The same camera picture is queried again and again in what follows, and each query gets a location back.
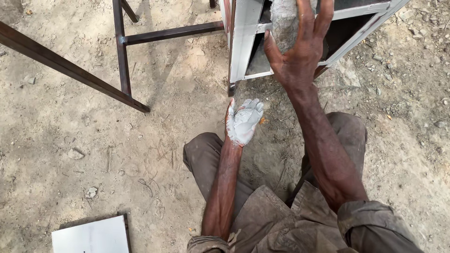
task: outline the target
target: sandy ground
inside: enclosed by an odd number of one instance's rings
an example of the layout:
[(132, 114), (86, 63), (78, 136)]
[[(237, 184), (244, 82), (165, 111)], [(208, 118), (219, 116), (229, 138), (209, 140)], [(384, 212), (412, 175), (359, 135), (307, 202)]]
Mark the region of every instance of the sandy ground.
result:
[[(120, 87), (110, 1), (24, 3), (12, 27)], [(220, 19), (205, 0), (129, 3), (141, 20), (125, 16), (127, 34)], [(316, 84), (327, 113), (352, 113), (367, 126), (370, 198), (401, 213), (420, 248), (450, 252), (450, 27), (439, 28), (449, 4), (412, 0), (406, 10), (414, 16), (390, 18)], [(408, 28), (427, 33), (416, 40)], [(0, 55), (0, 251), (52, 252), (60, 225), (126, 212), (132, 252), (184, 252), (205, 201), (182, 148), (205, 131), (224, 136), (225, 35), (128, 48), (133, 97), (151, 107), (147, 116), (9, 48)], [(241, 174), (284, 197), (299, 179), (301, 129), (272, 77), (241, 82), (238, 102), (256, 97), (268, 121), (244, 149)], [(69, 158), (70, 149), (84, 157)]]

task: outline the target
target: brown trousers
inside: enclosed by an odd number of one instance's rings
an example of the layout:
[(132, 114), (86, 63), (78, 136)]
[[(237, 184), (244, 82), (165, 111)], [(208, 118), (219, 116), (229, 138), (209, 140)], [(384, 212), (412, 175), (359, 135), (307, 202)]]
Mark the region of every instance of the brown trousers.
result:
[[(348, 156), (355, 163), (361, 178), (364, 165), (365, 144), (367, 141), (367, 129), (361, 118), (341, 112), (328, 113), (326, 116)], [(209, 192), (216, 176), (222, 145), (223, 141), (217, 134), (202, 133), (184, 146), (183, 161), (189, 171), (192, 172), (205, 200), (208, 200)], [(301, 178), (297, 183), (295, 190), (286, 200), (286, 205), (288, 207), (291, 207), (295, 196), (305, 181), (310, 182), (318, 188), (313, 170), (311, 170), (308, 150), (306, 148), (305, 156), (303, 156), (301, 161)], [(234, 199), (233, 220), (236, 218), (245, 201), (253, 191), (254, 189), (250, 184), (238, 176)]]

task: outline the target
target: dusty clothing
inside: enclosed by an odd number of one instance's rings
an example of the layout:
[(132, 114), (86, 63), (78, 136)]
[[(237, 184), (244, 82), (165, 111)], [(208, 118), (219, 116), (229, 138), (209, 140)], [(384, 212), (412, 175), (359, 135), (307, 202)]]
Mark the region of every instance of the dusty clothing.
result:
[[(327, 117), (361, 176), (367, 140), (362, 121), (346, 113), (330, 113)], [(203, 133), (184, 147), (184, 162), (205, 199), (222, 145), (216, 134)], [(348, 202), (336, 215), (314, 186), (317, 183), (310, 168), (305, 152), (302, 177), (286, 203), (267, 186), (253, 191), (238, 178), (228, 242), (220, 237), (195, 236), (188, 243), (188, 253), (421, 252), (403, 219), (389, 206), (377, 201)]]

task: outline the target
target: rolled sleeve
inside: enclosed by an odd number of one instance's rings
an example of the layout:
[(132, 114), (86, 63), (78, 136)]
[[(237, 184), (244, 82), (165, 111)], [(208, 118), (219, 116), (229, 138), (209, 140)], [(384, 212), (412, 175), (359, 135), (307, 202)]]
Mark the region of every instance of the rolled sleeve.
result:
[(352, 201), (337, 212), (337, 225), (348, 246), (360, 253), (422, 252), (405, 221), (378, 201)]
[(187, 253), (228, 253), (228, 244), (218, 236), (194, 236), (188, 242)]

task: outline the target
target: left hand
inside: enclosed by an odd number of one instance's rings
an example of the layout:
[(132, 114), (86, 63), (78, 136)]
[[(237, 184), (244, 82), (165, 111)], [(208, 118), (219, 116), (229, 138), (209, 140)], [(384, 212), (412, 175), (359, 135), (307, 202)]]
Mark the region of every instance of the left hand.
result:
[(231, 98), (225, 123), (226, 134), (234, 144), (243, 147), (252, 139), (256, 125), (264, 113), (263, 106), (259, 99), (247, 99), (235, 111), (235, 101)]

